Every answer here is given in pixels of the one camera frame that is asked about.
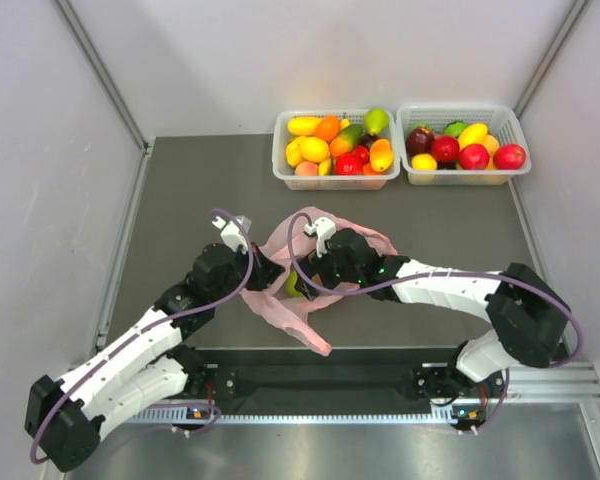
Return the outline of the pink plastic bag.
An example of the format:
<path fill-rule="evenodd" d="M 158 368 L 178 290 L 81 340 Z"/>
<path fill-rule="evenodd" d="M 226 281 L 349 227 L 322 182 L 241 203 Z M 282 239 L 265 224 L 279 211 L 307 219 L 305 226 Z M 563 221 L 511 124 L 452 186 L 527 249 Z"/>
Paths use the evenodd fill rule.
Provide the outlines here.
<path fill-rule="evenodd" d="M 332 346 L 309 325 L 308 319 L 314 311 L 327 312 L 341 297 L 321 294 L 317 299 L 309 301 L 289 296 L 285 287 L 292 271 L 287 233 L 292 233 L 293 250 L 296 255 L 303 257 L 315 248 L 315 240 L 304 233 L 306 223 L 306 220 L 293 222 L 291 217 L 287 217 L 273 230 L 260 250 L 268 259 L 283 266 L 284 273 L 268 289 L 262 292 L 243 290 L 241 297 L 251 311 L 269 325 L 297 339 L 314 353 L 327 357 L 332 351 Z"/>

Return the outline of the yellow mango from bag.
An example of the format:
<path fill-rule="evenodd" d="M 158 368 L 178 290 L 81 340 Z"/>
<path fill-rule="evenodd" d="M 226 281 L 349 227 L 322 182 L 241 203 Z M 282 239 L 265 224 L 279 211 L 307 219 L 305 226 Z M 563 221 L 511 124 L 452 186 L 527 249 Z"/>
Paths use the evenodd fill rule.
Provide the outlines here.
<path fill-rule="evenodd" d="M 287 122 L 287 129 L 292 136 L 311 136 L 321 121 L 322 118 L 316 116 L 294 117 Z"/>

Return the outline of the orange fruit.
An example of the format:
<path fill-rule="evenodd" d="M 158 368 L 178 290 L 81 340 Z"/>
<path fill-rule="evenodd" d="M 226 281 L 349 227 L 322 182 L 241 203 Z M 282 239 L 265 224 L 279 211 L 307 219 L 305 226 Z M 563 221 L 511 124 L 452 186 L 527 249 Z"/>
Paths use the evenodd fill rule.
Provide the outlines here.
<path fill-rule="evenodd" d="M 330 143 L 340 132 L 340 119 L 328 115 L 317 124 L 313 135 L 327 143 Z"/>

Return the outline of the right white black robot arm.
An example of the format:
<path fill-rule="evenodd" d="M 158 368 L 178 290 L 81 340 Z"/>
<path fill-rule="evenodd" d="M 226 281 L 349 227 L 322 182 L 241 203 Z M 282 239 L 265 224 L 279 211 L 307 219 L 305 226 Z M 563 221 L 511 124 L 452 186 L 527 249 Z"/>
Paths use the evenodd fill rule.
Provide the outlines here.
<path fill-rule="evenodd" d="M 382 254 L 351 228 L 313 224 L 304 233 L 315 247 L 293 263 L 297 288 L 309 299 L 351 284 L 378 301 L 431 305 L 490 324 L 486 334 L 461 343 L 445 369 L 424 381 L 424 394 L 467 396 L 492 374 L 514 365 L 552 365 L 570 310 L 527 265 L 471 273 Z"/>

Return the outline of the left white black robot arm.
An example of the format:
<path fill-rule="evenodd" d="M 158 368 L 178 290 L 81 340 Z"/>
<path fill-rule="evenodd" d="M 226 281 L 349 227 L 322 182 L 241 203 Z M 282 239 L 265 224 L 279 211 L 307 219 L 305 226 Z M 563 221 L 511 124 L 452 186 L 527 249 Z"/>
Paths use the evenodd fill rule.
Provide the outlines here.
<path fill-rule="evenodd" d="M 70 472 L 132 416 L 180 393 L 200 394 L 207 374 L 185 341 L 217 307 L 243 291 L 266 290 L 284 272 L 255 244 L 206 246 L 184 279 L 112 344 L 57 379 L 33 383 L 24 425 L 32 462 Z"/>

